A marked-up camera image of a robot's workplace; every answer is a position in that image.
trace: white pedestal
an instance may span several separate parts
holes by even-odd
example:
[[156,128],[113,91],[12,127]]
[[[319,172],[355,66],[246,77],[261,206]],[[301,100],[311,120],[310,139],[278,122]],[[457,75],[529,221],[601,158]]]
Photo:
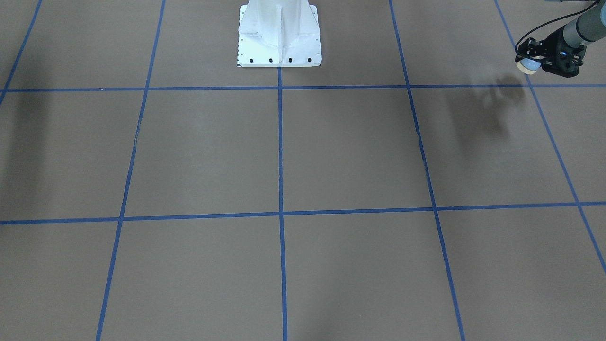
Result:
[[309,67],[322,62],[318,10],[307,0],[250,0],[240,8],[239,67]]

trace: white stand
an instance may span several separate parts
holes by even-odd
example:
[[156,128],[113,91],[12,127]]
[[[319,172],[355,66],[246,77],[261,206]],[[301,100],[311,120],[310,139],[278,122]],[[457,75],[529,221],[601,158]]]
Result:
[[239,67],[322,62],[318,9],[307,0],[250,0],[240,8]]

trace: white bracket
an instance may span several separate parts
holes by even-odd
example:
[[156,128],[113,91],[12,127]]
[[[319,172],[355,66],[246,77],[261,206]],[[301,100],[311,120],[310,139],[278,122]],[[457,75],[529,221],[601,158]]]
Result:
[[240,7],[239,67],[306,67],[322,62],[318,9],[307,0],[250,0]]

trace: black end effector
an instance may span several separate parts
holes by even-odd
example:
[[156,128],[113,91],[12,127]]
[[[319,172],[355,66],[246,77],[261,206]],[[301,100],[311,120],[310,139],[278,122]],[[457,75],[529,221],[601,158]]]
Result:
[[571,78],[579,74],[583,65],[586,46],[571,47],[564,39],[564,27],[553,32],[545,40],[537,42],[528,38],[518,47],[516,62],[524,58],[537,58],[544,71]]

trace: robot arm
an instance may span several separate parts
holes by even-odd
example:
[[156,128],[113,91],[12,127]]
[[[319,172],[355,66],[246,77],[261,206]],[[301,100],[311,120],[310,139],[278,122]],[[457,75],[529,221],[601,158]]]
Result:
[[596,0],[584,11],[573,14],[582,13],[581,16],[542,41],[528,38],[524,42],[518,42],[516,45],[518,68],[529,75],[539,68],[567,78],[578,75],[587,46],[606,36],[605,3],[606,0]]

